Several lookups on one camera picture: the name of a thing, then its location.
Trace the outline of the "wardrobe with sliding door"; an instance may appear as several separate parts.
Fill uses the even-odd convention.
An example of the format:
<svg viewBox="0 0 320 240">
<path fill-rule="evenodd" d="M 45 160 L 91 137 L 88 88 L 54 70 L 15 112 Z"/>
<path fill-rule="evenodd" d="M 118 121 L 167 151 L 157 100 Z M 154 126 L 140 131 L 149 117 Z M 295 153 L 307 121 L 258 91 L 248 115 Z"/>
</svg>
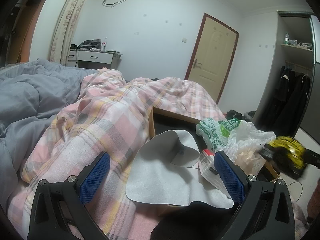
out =
<svg viewBox="0 0 320 240">
<path fill-rule="evenodd" d="M 271 70 L 255 126 L 294 137 L 302 129 L 319 142 L 319 19 L 280 11 Z"/>
</svg>

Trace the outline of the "red white tissue pack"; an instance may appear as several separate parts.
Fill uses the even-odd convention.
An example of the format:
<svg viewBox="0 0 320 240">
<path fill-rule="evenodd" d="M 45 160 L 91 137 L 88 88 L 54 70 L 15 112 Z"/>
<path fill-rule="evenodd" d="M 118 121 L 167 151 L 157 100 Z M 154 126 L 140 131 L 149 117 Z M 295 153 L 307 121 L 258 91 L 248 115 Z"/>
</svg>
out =
<svg viewBox="0 0 320 240">
<path fill-rule="evenodd" d="M 230 198 L 230 195 L 214 166 L 214 156 L 215 154 L 208 149 L 201 151 L 198 161 L 200 174 L 205 180 Z"/>
</svg>

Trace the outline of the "plastic bottle on desk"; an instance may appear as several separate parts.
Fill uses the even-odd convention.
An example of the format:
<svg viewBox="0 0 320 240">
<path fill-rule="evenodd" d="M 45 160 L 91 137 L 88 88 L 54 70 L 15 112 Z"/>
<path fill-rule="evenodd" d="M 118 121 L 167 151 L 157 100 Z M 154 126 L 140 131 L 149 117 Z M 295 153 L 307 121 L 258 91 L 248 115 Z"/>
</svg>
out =
<svg viewBox="0 0 320 240">
<path fill-rule="evenodd" d="M 104 37 L 102 43 L 101 43 L 101 51 L 106 50 L 106 45 L 107 45 L 107 37 Z"/>
</svg>

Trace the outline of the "black hanging clothes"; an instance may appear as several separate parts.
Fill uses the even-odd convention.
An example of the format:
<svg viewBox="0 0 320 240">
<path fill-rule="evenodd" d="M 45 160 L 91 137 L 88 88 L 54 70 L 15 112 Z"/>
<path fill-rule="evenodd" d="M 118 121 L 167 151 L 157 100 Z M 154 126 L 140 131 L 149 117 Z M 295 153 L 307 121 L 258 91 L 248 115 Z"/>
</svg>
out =
<svg viewBox="0 0 320 240">
<path fill-rule="evenodd" d="M 304 73 L 282 67 L 274 94 L 274 132 L 294 137 L 309 97 L 311 80 Z"/>
</svg>

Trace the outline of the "dark clothes pile on floor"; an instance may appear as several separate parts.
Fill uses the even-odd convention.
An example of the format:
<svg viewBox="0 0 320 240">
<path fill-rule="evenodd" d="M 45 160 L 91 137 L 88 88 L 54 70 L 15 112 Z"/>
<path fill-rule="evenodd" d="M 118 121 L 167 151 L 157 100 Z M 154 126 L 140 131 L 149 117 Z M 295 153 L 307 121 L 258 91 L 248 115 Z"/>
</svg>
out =
<svg viewBox="0 0 320 240">
<path fill-rule="evenodd" d="M 237 112 L 237 111 L 231 109 L 225 114 L 225 117 L 226 117 L 227 120 L 236 118 L 238 120 L 244 120 L 246 122 L 252 122 L 253 118 L 254 118 L 254 115 L 255 115 L 255 111 L 250 111 L 250 112 L 246 112 L 246 113 L 242 114 L 240 112 Z"/>
</svg>

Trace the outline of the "green white plastic bag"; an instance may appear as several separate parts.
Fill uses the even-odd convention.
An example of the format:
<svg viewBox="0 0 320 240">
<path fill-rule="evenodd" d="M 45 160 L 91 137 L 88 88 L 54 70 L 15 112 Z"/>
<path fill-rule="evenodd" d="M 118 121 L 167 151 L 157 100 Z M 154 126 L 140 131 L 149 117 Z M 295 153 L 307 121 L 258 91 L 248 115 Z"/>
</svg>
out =
<svg viewBox="0 0 320 240">
<path fill-rule="evenodd" d="M 196 125 L 196 134 L 201 136 L 212 152 L 223 151 L 231 161 L 239 154 L 256 151 L 274 140 L 273 132 L 257 129 L 253 123 L 236 118 L 216 121 L 205 118 Z"/>
</svg>

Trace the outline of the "beige door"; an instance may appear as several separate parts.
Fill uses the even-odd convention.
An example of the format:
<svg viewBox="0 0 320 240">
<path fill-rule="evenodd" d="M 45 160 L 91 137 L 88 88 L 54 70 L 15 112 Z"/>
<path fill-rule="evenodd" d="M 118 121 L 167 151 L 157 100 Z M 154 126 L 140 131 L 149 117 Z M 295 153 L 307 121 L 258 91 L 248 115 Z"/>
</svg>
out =
<svg viewBox="0 0 320 240">
<path fill-rule="evenodd" d="M 239 33 L 205 13 L 191 54 L 185 80 L 200 84 L 218 103 L 225 87 Z"/>
</svg>

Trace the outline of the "black yellow wipes pack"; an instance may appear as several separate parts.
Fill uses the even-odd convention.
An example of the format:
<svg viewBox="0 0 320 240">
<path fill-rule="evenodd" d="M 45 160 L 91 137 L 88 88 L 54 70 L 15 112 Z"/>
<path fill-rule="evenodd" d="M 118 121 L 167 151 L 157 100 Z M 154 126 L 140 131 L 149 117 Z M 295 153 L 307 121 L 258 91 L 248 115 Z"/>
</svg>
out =
<svg viewBox="0 0 320 240">
<path fill-rule="evenodd" d="M 305 152 L 298 140 L 287 136 L 278 136 L 258 150 L 274 169 L 294 180 L 301 178 L 306 169 Z"/>
</svg>

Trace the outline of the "white bedside desk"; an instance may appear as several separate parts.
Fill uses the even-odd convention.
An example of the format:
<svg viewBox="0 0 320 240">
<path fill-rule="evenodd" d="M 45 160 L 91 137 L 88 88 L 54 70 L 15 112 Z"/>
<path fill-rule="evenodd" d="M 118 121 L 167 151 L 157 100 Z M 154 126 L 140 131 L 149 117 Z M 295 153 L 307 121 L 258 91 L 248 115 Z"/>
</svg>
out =
<svg viewBox="0 0 320 240">
<path fill-rule="evenodd" d="M 117 69 L 122 54 L 117 51 L 71 49 L 67 56 L 67 67 L 86 69 Z"/>
</svg>

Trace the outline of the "white grey cloth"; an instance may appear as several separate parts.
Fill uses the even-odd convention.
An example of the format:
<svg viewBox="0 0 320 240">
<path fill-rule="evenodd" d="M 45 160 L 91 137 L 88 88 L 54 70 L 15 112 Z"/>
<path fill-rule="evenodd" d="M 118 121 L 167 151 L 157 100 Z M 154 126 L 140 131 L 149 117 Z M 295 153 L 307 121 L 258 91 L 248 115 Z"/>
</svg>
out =
<svg viewBox="0 0 320 240">
<path fill-rule="evenodd" d="M 200 174 L 200 151 L 185 130 L 165 131 L 137 152 L 126 185 L 126 196 L 138 203 L 189 206 L 204 202 L 229 209 L 233 201 Z"/>
</svg>

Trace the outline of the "clear snack bag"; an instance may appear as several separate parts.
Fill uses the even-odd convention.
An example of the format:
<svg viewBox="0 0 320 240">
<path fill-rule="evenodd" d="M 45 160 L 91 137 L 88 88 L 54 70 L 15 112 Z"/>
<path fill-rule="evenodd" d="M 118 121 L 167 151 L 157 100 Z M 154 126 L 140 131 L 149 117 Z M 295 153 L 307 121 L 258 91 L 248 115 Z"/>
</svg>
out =
<svg viewBox="0 0 320 240">
<path fill-rule="evenodd" d="M 257 176 L 266 163 L 266 160 L 259 154 L 262 148 L 258 146 L 245 149 L 237 156 L 234 164 L 238 165 L 246 175 Z"/>
</svg>

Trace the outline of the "bottle on wardrobe shelf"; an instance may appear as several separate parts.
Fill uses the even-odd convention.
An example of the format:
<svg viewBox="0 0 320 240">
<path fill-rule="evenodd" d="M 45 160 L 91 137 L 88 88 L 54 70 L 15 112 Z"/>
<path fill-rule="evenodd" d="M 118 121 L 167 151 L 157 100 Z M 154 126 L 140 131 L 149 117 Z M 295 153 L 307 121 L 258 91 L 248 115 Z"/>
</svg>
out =
<svg viewBox="0 0 320 240">
<path fill-rule="evenodd" d="M 285 43 L 285 44 L 290 44 L 290 36 L 289 36 L 289 33 L 286 33 L 286 34 L 285 34 L 284 43 Z"/>
</svg>

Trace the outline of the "grey duvet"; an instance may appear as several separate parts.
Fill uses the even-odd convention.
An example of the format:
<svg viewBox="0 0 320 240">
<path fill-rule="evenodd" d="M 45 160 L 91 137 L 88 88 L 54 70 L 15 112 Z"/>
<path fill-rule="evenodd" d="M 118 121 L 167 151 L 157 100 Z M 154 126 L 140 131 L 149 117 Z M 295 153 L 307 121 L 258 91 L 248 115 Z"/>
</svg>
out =
<svg viewBox="0 0 320 240">
<path fill-rule="evenodd" d="M 96 70 L 38 59 L 1 71 L 1 206 L 18 184 L 17 172 L 53 118 L 76 102 L 84 77 Z"/>
</svg>

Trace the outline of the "pink plaid quilt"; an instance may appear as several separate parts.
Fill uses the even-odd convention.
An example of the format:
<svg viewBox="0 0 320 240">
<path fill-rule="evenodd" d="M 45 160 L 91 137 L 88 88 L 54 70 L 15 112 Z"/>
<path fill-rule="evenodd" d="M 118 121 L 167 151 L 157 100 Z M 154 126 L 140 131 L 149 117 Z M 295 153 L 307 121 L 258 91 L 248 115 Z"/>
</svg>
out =
<svg viewBox="0 0 320 240">
<path fill-rule="evenodd" d="M 111 169 L 87 209 L 109 239 L 149 239 L 159 221 L 157 211 L 129 200 L 125 189 L 131 163 L 149 138 L 154 107 L 198 120 L 224 119 L 215 101 L 193 81 L 140 77 L 126 82 L 117 70 L 85 77 L 77 102 L 58 113 L 23 163 L 24 187 L 13 193 L 8 205 L 17 232 L 28 235 L 39 180 L 64 181 L 106 152 Z"/>
</svg>

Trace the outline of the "floral beige curtain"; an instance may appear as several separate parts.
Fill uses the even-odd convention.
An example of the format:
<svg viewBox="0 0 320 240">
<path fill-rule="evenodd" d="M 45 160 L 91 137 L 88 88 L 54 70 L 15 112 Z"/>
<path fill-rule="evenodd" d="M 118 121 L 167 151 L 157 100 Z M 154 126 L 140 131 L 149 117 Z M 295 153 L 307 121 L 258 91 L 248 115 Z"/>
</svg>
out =
<svg viewBox="0 0 320 240">
<path fill-rule="evenodd" d="M 66 64 L 71 42 L 86 0 L 66 0 L 55 26 L 49 61 Z"/>
</svg>

